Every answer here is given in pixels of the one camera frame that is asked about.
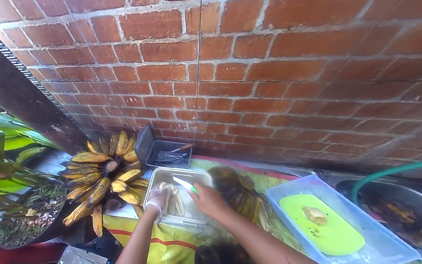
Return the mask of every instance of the plastic glove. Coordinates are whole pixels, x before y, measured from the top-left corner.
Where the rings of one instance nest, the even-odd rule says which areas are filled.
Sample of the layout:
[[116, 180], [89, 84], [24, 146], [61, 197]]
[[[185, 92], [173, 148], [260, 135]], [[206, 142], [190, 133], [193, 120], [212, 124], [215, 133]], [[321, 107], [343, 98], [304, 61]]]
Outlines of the plastic glove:
[[162, 188], [160, 188], [159, 185], [156, 185], [149, 192], [148, 201], [144, 204], [144, 209], [147, 207], [155, 208], [158, 212], [157, 222], [161, 221], [162, 216], [167, 209], [171, 191], [170, 186], [162, 186]]

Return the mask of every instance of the red brick wall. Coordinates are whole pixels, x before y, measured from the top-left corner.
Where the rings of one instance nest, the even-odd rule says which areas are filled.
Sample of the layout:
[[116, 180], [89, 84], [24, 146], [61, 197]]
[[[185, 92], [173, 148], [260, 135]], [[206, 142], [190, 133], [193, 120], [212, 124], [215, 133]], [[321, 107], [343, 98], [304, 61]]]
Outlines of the red brick wall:
[[200, 153], [422, 160], [422, 1], [0, 0], [0, 38], [87, 131]]

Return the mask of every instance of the green hose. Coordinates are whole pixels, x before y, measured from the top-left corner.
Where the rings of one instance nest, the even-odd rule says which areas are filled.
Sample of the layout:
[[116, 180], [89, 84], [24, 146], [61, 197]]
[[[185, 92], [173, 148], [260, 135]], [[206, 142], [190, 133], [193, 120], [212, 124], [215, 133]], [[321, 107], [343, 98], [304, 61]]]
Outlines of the green hose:
[[394, 167], [394, 168], [390, 168], [390, 169], [385, 170], [385, 171], [379, 171], [379, 172], [376, 172], [374, 174], [368, 175], [365, 178], [363, 178], [362, 180], [360, 180], [359, 182], [357, 182], [353, 186], [353, 189], [351, 190], [351, 201], [353, 201], [353, 203], [358, 205], [358, 201], [357, 201], [358, 191], [366, 183], [368, 183], [370, 181], [373, 181], [375, 179], [378, 179], [378, 178], [386, 176], [386, 175], [399, 173], [399, 172], [402, 172], [402, 171], [415, 170], [415, 169], [419, 169], [419, 168], [422, 168], [422, 161], [410, 163], [410, 164], [406, 164], [406, 165], [402, 165], [402, 166], [398, 166], [398, 167]]

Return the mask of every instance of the soil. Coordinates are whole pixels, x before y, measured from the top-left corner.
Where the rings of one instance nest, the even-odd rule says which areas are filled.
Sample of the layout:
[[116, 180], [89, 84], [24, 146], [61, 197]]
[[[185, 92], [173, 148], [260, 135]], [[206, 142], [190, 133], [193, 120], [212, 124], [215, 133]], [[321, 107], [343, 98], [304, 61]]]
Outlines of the soil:
[[3, 215], [3, 221], [8, 224], [0, 228], [0, 244], [19, 246], [41, 234], [60, 213], [64, 200], [65, 189], [59, 184], [43, 185], [21, 198], [19, 202], [31, 208], [28, 214], [33, 216], [11, 218]]

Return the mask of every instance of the red stripe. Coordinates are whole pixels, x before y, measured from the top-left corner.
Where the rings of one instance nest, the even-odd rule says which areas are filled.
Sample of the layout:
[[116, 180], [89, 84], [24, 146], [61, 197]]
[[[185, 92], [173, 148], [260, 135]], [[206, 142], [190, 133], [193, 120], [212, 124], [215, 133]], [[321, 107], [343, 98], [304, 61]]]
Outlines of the red stripe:
[[[127, 235], [127, 236], [131, 236], [131, 232], [125, 231], [125, 230], [120, 230], [120, 229], [107, 229], [110, 233], [112, 234], [117, 234], [117, 235]], [[183, 241], [179, 241], [179, 240], [172, 240], [172, 241], [162, 241], [159, 238], [151, 238], [151, 243], [160, 243], [164, 246], [170, 246], [170, 245], [178, 245], [178, 246], [182, 246], [182, 247], [186, 247], [186, 248], [190, 248], [193, 250], [197, 250], [198, 247], [191, 244], [191, 243], [187, 243], [187, 242], [183, 242]]]
[[248, 167], [248, 166], [239, 164], [237, 162], [233, 162], [233, 161], [229, 161], [229, 160], [225, 160], [225, 159], [220, 159], [220, 158], [206, 157], [206, 156], [200, 156], [200, 155], [191, 155], [191, 157], [193, 159], [201, 159], [201, 160], [208, 160], [208, 161], [221, 163], [221, 164], [224, 164], [224, 165], [227, 165], [227, 166], [237, 168], [237, 169], [242, 170], [242, 171], [248, 171], [248, 172], [261, 174], [261, 175], [264, 175], [264, 176], [278, 178], [278, 179], [294, 180], [294, 179], [300, 178], [300, 177], [295, 176], [295, 175], [286, 175], [286, 174], [280, 174], [280, 173], [276, 173], [276, 172], [272, 172], [272, 171], [264, 171], [264, 170], [261, 170], [261, 169]]

